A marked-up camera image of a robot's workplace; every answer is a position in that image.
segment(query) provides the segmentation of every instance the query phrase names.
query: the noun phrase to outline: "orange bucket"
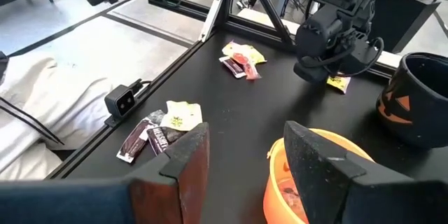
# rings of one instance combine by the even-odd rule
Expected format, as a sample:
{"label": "orange bucket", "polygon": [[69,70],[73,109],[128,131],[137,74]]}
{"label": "orange bucket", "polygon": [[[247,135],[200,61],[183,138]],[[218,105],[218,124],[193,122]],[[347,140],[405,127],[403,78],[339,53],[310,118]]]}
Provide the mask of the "orange bucket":
{"label": "orange bucket", "polygon": [[[361,157],[373,161],[373,159],[356,144],[338,134],[328,132],[322,129],[310,129],[320,134],[333,143],[338,144],[347,150],[360,155]],[[286,159],[285,144],[283,139],[277,140],[272,145],[271,150],[267,153],[269,161],[269,179],[267,180],[265,198],[263,200],[263,210],[265,212],[266,221],[269,224],[307,224],[305,213],[298,216],[288,206],[283,198],[279,182],[293,180],[293,176],[289,170],[288,161]]]}

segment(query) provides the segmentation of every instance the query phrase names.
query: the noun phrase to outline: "metal bracket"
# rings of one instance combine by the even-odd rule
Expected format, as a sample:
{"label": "metal bracket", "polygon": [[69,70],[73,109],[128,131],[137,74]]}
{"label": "metal bracket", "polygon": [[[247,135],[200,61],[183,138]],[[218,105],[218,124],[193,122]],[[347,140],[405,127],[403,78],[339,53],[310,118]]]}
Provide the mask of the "metal bracket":
{"label": "metal bracket", "polygon": [[223,0],[213,0],[213,3],[211,3],[209,14],[207,15],[207,19],[204,22],[204,26],[202,27],[201,34],[198,38],[199,41],[205,42],[209,38],[211,29],[215,25],[216,17],[218,17],[222,3]]}

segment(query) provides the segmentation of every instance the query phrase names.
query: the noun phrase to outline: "white sheet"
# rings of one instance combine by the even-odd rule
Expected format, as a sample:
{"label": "white sheet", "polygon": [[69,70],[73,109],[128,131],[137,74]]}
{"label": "white sheet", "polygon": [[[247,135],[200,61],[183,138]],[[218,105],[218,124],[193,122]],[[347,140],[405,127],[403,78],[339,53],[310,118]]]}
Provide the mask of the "white sheet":
{"label": "white sheet", "polygon": [[58,66],[44,53],[10,58],[0,96],[34,116],[65,146],[39,143],[37,131],[0,111],[0,180],[44,179],[61,162],[48,149],[75,149],[90,138],[109,116],[104,97],[112,89],[106,78]]}

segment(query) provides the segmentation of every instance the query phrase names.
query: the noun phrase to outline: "black pumpkin bucket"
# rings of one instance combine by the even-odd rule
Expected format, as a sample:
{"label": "black pumpkin bucket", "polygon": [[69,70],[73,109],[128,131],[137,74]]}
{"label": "black pumpkin bucket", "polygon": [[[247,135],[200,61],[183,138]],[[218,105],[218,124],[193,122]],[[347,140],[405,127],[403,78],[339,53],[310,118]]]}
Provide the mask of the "black pumpkin bucket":
{"label": "black pumpkin bucket", "polygon": [[407,144],[448,146],[448,59],[425,52],[404,56],[378,97],[377,112]]}

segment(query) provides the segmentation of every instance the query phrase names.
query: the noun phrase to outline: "black table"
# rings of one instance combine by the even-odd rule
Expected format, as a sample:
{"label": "black table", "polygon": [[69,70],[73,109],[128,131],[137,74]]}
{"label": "black table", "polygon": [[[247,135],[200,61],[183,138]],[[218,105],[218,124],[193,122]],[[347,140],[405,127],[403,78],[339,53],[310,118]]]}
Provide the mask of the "black table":
{"label": "black table", "polygon": [[[237,80],[218,58],[229,42],[255,46],[267,63],[262,79]],[[269,174],[266,153],[282,137],[286,120],[341,134],[387,167],[416,179],[448,179],[448,148],[424,151],[403,145],[379,124],[375,101],[387,80],[366,73],[352,78],[347,94],[313,86],[293,73],[294,55],[223,31],[213,35],[128,120],[93,140],[96,147],[65,164],[66,177],[123,176],[153,158],[146,147],[134,165],[116,158],[140,119],[168,100],[199,103],[211,129],[209,184],[203,223],[265,223],[263,194]]]}

